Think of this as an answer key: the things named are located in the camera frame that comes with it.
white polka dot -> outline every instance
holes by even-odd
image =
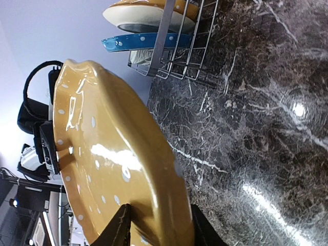
[[[130,178],[131,178],[130,170],[126,166],[122,166],[122,177],[125,182],[130,182]]]
[[[118,198],[118,196],[114,196],[114,200],[115,200],[115,202],[120,206],[121,205],[121,203],[119,202],[119,198]]]
[[[143,242],[145,245],[148,245],[148,242],[144,236],[141,236],[141,242]]]
[[[91,118],[91,124],[92,124],[92,127],[95,128],[95,126],[96,126],[96,119],[94,117]]]
[[[183,172],[181,169],[181,166],[179,164],[179,162],[177,160],[174,161],[174,169],[175,169],[175,173],[182,178],[183,177]]]
[[[100,164],[99,164],[99,161],[97,161],[97,160],[96,160],[96,167],[97,167],[97,169],[99,170],[99,168],[100,168]]]

cable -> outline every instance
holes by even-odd
[[[57,60],[51,60],[51,61],[46,61],[42,64],[40,64],[39,66],[37,66],[31,73],[30,75],[27,77],[26,81],[25,81],[25,85],[24,85],[24,90],[23,90],[23,104],[24,104],[24,107],[25,109],[27,110],[27,112],[32,115],[33,117],[35,117],[36,119],[39,119],[39,120],[48,120],[48,116],[47,118],[44,118],[44,116],[42,115],[38,115],[36,113],[34,113],[32,111],[32,109],[30,108],[29,106],[29,103],[28,103],[28,97],[27,97],[27,90],[29,88],[29,85],[30,85],[30,82],[31,82],[31,79],[33,78],[33,76],[39,71],[41,70],[42,68],[45,68],[47,66],[58,66],[58,67],[63,67],[63,63],[60,62],[60,61],[57,61]]]
[[[69,205],[70,203],[68,202],[68,203],[66,203],[64,206],[61,206],[61,205],[58,205],[59,207],[61,207],[61,208],[65,208],[67,205]]]
[[[37,186],[39,186],[39,185],[42,185],[42,184],[44,184],[45,182],[37,182],[37,181],[32,181],[32,180],[30,180],[30,179],[28,179],[27,177],[26,177],[26,175],[25,174],[23,174],[24,175],[24,177],[25,177],[25,179],[27,180],[27,181],[29,181],[30,183],[32,183],[32,184],[34,184],[34,185],[37,185]]]

white wall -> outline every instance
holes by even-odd
[[[127,67],[128,53],[108,53],[101,44],[124,34],[102,12],[117,0],[1,0],[0,4],[0,166],[16,169],[23,143],[32,136],[16,125],[24,82],[40,63],[67,58],[94,60],[123,78],[146,103],[151,80]],[[47,69],[32,80],[29,96],[48,102]]]

white bowl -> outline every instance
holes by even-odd
[[[164,9],[145,5],[120,5],[106,9],[102,14],[110,23],[132,33],[157,32]],[[178,32],[182,14],[173,11],[169,32]],[[182,32],[193,30],[195,23],[185,18]]]

yellow polka dot plate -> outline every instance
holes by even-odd
[[[95,62],[67,60],[55,86],[53,123],[60,173],[89,243],[129,203],[131,245],[194,246],[179,165],[122,79]]]

